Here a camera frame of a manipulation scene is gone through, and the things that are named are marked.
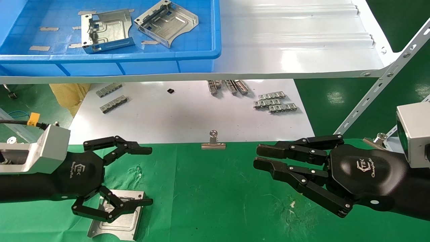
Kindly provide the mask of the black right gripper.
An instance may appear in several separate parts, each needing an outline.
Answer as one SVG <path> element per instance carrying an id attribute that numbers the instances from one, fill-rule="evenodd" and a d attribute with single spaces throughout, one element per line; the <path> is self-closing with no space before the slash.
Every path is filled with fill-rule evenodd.
<path id="1" fill-rule="evenodd" d="M 409 170 L 404 155 L 343 144 L 343 136 L 339 134 L 316 136 L 291 142 L 278 141 L 275 145 L 259 144 L 256 153 L 262 157 L 323 165 L 328 159 L 327 150 L 332 150 L 329 164 L 332 179 L 348 199 L 324 188 L 329 180 L 327 171 L 261 157 L 254 159 L 253 166 L 269 172 L 273 180 L 289 184 L 298 193 L 340 218 L 350 213 L 353 203 L 378 211 L 395 211 L 396 190 Z"/>

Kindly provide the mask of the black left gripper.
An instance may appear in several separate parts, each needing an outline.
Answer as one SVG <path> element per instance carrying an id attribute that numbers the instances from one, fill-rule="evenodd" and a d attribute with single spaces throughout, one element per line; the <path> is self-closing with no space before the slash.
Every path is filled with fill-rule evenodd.
<path id="1" fill-rule="evenodd" d="M 103 158 L 93 151 L 115 147 Z M 150 155 L 152 147 L 142 147 L 137 142 L 126 141 L 120 136 L 88 140 L 83 143 L 84 153 L 66 154 L 66 159 L 54 170 L 54 200 L 76 199 L 71 207 L 73 214 L 101 222 L 114 222 L 124 214 L 134 213 L 136 208 L 150 206 L 152 199 L 132 199 L 123 202 L 105 186 L 101 186 L 104 166 L 108 166 L 124 154 Z M 114 208 L 110 212 L 86 207 L 84 202 L 100 194 Z"/>

